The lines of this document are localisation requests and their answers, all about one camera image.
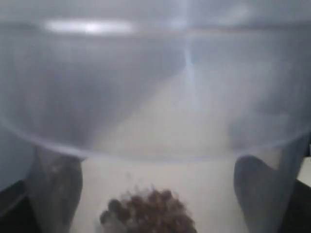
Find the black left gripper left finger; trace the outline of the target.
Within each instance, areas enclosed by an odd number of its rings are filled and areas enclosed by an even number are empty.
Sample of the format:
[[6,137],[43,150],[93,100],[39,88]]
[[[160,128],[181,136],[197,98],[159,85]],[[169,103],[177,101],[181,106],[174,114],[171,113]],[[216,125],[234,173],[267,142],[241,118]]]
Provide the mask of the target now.
[[82,161],[34,147],[25,178],[0,193],[0,231],[68,233],[83,188]]

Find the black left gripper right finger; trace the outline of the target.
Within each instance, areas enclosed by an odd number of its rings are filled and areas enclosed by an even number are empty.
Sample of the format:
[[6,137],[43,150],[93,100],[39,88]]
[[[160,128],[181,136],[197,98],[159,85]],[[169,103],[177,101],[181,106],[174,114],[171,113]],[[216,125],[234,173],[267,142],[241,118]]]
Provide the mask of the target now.
[[308,135],[281,147],[278,168],[251,154],[236,160],[234,191],[250,233],[311,231],[311,188],[297,178],[310,142]]

